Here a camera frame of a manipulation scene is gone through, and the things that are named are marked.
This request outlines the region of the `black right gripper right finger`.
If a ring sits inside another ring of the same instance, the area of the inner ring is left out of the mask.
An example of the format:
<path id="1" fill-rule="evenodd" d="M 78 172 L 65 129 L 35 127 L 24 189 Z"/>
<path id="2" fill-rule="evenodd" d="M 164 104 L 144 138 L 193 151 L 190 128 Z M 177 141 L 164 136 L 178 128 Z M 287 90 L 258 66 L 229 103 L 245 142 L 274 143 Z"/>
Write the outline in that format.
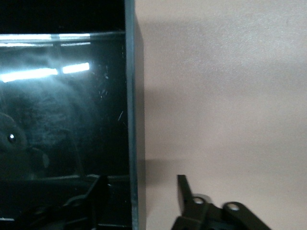
<path id="1" fill-rule="evenodd" d="M 215 206 L 210 198 L 194 194 L 185 175 L 177 176 L 178 201 L 181 214 L 173 230 L 269 230 L 245 205 L 231 201 Z"/>

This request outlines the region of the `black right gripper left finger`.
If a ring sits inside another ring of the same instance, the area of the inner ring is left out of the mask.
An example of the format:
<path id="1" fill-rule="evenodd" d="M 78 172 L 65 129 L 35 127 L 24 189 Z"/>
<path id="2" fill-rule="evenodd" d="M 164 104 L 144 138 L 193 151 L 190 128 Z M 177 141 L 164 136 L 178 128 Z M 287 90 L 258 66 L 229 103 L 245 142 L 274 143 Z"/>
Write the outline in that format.
<path id="1" fill-rule="evenodd" d="M 108 200 L 107 178 L 0 183 L 2 230 L 94 230 Z"/>

